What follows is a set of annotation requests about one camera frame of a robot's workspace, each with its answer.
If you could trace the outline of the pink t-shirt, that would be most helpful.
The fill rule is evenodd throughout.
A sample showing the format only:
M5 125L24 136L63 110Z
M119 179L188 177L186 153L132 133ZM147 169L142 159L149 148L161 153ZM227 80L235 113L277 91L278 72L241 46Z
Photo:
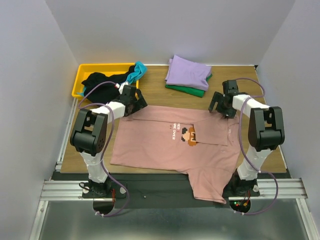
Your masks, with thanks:
M149 105L119 120L110 163L186 174L194 198L225 204L240 154L238 132L238 117Z

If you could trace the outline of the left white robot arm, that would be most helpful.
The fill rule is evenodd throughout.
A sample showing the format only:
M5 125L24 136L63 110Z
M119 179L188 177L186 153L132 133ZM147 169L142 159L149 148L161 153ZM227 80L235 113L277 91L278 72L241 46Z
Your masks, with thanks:
M88 182L80 183L83 198L106 198L112 192L112 180L103 164L103 155L115 130L115 120L127 117L148 104L140 89L120 86L120 95L98 108L81 108L70 136L70 144L81 155L88 171Z

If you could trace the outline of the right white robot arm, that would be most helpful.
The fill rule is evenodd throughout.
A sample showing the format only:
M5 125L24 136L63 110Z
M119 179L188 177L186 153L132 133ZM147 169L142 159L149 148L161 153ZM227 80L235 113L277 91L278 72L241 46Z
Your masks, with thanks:
M239 140L244 160L228 184L234 196L242 196L247 192L258 191L257 177L261 167L267 157L284 143L285 129L282 109L262 104L254 96L239 91L237 81L237 78L224 81L223 93L216 91L213 94L208 110L216 110L226 119L233 119L237 111L240 117L249 118L249 147L245 152L242 140Z

